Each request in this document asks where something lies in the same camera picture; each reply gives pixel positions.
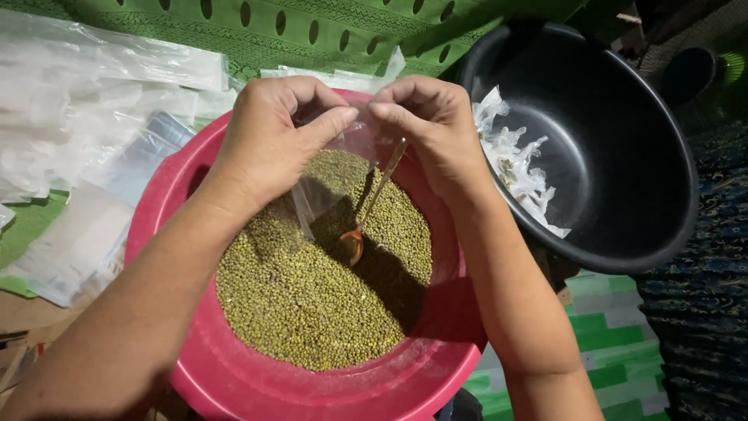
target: pink plastic basin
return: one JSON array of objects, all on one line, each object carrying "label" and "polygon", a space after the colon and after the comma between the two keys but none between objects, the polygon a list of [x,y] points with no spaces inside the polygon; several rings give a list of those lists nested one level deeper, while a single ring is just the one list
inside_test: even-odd
[{"label": "pink plastic basin", "polygon": [[[230,113],[223,115],[161,164],[135,210],[125,262],[200,184],[229,120]],[[266,357],[234,336],[213,277],[171,376],[174,388],[200,415],[208,420],[430,420],[457,392],[477,364],[486,337],[453,221],[411,154],[402,158],[392,179],[432,230],[431,285],[410,336],[362,365],[310,372]]]}]

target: green lace tablecloth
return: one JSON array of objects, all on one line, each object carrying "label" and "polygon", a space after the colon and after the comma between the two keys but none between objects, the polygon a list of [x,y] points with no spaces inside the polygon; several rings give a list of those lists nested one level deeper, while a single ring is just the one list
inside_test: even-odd
[{"label": "green lace tablecloth", "polygon": [[[403,74],[439,76],[487,31],[513,16],[594,26],[605,4],[615,16],[621,0],[0,0],[0,8],[74,20],[227,56],[239,79],[279,64],[314,70],[383,74],[395,45]],[[61,211],[56,198],[16,208],[17,221],[0,236],[0,268],[18,257],[39,227]]]}]

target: right hand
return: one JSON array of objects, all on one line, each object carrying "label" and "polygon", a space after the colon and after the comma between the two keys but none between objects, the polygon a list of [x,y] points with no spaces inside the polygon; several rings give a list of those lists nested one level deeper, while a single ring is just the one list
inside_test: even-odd
[{"label": "right hand", "polygon": [[407,76],[378,92],[370,111],[387,131],[411,141],[432,190],[450,207],[496,190],[463,87]]}]

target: forearm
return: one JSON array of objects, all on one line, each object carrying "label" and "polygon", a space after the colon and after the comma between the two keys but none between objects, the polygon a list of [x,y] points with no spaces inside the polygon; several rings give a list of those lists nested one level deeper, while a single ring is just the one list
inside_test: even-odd
[{"label": "forearm", "polygon": [[44,354],[0,418],[135,419],[165,384],[211,274],[243,223],[200,198],[187,201]]},{"label": "forearm", "polygon": [[568,318],[492,183],[450,207],[483,324],[504,370],[545,375],[581,368]]}]

